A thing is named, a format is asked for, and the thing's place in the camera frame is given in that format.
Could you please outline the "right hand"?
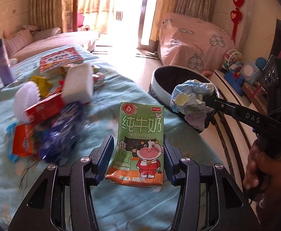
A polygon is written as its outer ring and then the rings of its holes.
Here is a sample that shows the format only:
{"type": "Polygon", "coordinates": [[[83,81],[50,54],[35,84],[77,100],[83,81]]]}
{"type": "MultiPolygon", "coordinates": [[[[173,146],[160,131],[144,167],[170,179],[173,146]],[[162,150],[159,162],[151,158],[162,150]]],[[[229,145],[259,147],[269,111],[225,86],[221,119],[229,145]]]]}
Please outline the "right hand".
{"type": "Polygon", "coordinates": [[[250,190],[258,187],[260,179],[257,171],[265,173],[266,182],[261,186],[264,197],[267,201],[277,201],[281,199],[281,155],[273,159],[260,150],[258,141],[253,142],[248,155],[245,178],[243,185],[250,190]]]}

